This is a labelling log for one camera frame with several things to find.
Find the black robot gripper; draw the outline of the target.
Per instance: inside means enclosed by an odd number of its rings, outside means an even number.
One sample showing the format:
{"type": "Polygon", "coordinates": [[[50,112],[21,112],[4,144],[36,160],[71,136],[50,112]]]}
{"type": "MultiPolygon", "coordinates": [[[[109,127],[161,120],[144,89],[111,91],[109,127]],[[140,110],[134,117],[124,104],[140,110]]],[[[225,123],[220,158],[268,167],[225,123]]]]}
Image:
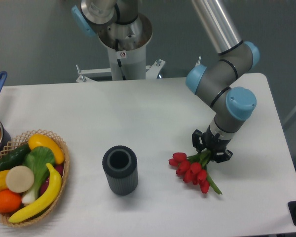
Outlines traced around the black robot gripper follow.
{"type": "Polygon", "coordinates": [[[233,152],[227,149],[227,146],[233,138],[233,133],[227,133],[216,126],[208,126],[205,133],[196,129],[192,133],[192,145],[196,148],[197,153],[204,149],[214,152],[213,161],[222,163],[229,161],[233,152]]]}

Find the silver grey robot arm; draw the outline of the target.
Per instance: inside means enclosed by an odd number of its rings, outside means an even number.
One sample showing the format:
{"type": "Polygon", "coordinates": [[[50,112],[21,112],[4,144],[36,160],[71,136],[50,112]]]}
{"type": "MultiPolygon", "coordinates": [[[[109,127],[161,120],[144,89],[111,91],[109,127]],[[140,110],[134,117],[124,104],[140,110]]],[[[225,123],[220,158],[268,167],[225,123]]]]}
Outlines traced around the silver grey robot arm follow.
{"type": "MultiPolygon", "coordinates": [[[[185,80],[215,112],[205,132],[194,131],[192,143],[220,163],[232,157],[227,145],[256,107],[250,90],[231,85],[257,64],[259,50],[241,39],[222,1],[194,0],[192,5],[219,56],[212,67],[196,64],[185,80]]],[[[83,0],[71,11],[79,28],[90,37],[98,36],[107,48],[113,80],[148,78],[146,45],[152,25],[139,13],[136,0],[83,0]]]]}

